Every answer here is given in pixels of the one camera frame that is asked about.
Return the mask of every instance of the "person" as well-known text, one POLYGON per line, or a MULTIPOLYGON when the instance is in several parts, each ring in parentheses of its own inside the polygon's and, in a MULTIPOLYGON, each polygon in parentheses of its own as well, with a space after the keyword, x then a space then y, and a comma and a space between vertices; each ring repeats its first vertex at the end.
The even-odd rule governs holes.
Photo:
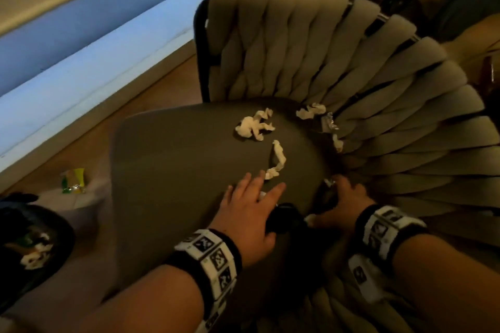
MULTIPOLYGON (((318 229, 342 229, 353 235, 356 221, 374 204, 363 185, 334 176, 336 208, 316 216, 318 229)), ((229 186, 210 224, 231 238, 243 269, 266 257, 276 234, 266 234, 266 219, 285 190, 280 183, 259 200, 264 172, 229 186)), ((436 331, 498 331, 500 276, 431 234, 403 241, 392 257, 392 270, 408 290, 424 319, 436 331)), ((192 333, 203 319, 203 296, 194 278, 178 267, 162 265, 112 298, 76 329, 78 333, 192 333)))

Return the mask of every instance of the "wristband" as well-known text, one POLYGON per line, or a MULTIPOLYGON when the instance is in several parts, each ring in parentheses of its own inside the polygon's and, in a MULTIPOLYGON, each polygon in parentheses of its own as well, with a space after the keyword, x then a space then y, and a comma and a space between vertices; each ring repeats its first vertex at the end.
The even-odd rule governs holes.
POLYGON ((392 272, 397 248, 414 235, 428 234, 426 223, 397 207, 373 204, 356 220, 354 236, 361 250, 382 270, 392 272))
POLYGON ((241 271, 241 255, 234 242, 215 229, 199 229, 175 247, 167 265, 189 273, 203 297, 203 321, 198 331, 208 331, 226 307, 236 276, 241 271))

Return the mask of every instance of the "finger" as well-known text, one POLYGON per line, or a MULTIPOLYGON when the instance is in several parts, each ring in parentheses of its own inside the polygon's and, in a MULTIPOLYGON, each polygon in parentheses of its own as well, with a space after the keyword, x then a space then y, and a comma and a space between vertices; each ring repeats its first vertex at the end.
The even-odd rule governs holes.
POLYGON ((264 247, 266 249, 266 253, 267 254, 271 253, 275 245, 276 245, 276 233, 275 232, 268 233, 264 237, 264 247))
POLYGON ((311 222, 310 226, 317 229, 328 229, 336 227, 338 224, 338 210, 332 209, 321 215, 317 215, 311 222))
POLYGON ((221 208, 227 207, 231 202, 232 191, 233 191, 233 186, 229 185, 228 188, 226 188, 226 192, 224 192, 224 196, 222 197, 221 208))
POLYGON ((354 186, 354 193, 359 196, 366 196, 366 188, 362 184, 357 184, 354 186))
POLYGON ((264 177, 266 176, 266 172, 264 170, 260 170, 259 175, 255 177, 247 187, 247 190, 243 194, 243 198, 248 200, 249 202, 256 202, 259 198, 260 190, 262 189, 262 185, 264 184, 264 177))
POLYGON ((243 177, 243 179, 238 182, 233 192, 233 200, 241 199, 241 196, 243 196, 243 194, 245 193, 245 190, 247 189, 247 186, 250 183, 251 178, 252 174, 247 172, 243 177))
POLYGON ((339 200, 342 200, 344 197, 346 197, 353 191, 349 179, 347 179, 345 176, 338 174, 334 175, 332 179, 337 184, 337 192, 339 193, 339 200))
POLYGON ((279 198, 283 195, 284 190, 286 190, 286 184, 280 183, 272 188, 266 196, 259 202, 259 205, 263 207, 266 216, 269 216, 271 211, 274 209, 278 203, 279 198))

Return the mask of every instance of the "hand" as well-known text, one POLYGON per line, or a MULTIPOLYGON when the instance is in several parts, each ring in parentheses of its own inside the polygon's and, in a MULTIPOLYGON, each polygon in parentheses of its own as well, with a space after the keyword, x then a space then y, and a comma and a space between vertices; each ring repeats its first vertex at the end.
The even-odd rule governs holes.
POLYGON ((348 234, 353 234, 356 220, 361 212, 375 202, 368 197, 363 185, 352 187, 349 179, 342 175, 335 175, 332 178, 337 185, 339 203, 333 209, 316 216, 311 225, 314 228, 339 228, 348 234))
POLYGON ((251 181, 252 175, 245 177, 224 194, 221 208, 209 228, 219 230, 234 241, 240 250, 243 267, 248 267, 266 257, 276 243, 276 233, 266 235, 266 220, 283 194, 286 185, 280 183, 261 200, 260 189, 266 172, 260 171, 251 181))

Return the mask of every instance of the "chair seat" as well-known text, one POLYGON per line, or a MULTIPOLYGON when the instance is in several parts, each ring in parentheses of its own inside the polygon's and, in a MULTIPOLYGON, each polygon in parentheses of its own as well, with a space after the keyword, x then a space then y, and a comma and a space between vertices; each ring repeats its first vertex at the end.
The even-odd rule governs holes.
MULTIPOLYGON (((318 121, 297 118, 299 107, 289 99, 251 99, 152 111, 123 123, 111 159, 122 286, 165 260, 190 233, 206 227, 228 184, 245 172, 255 175, 270 167, 273 140, 280 141, 287 161, 263 190, 286 182, 281 201, 294 203, 304 216, 309 213, 323 179, 341 168, 336 154, 323 155, 334 153, 330 135, 314 133, 328 138, 328 148, 321 147, 322 140, 312 140, 318 121), (268 121, 275 131, 261 142, 236 135, 234 127, 243 117, 266 107, 274 110, 268 121)), ((238 278, 233 297, 240 302, 229 303, 227 323, 254 317, 276 294, 289 245, 289 236, 280 236, 277 250, 238 278)))

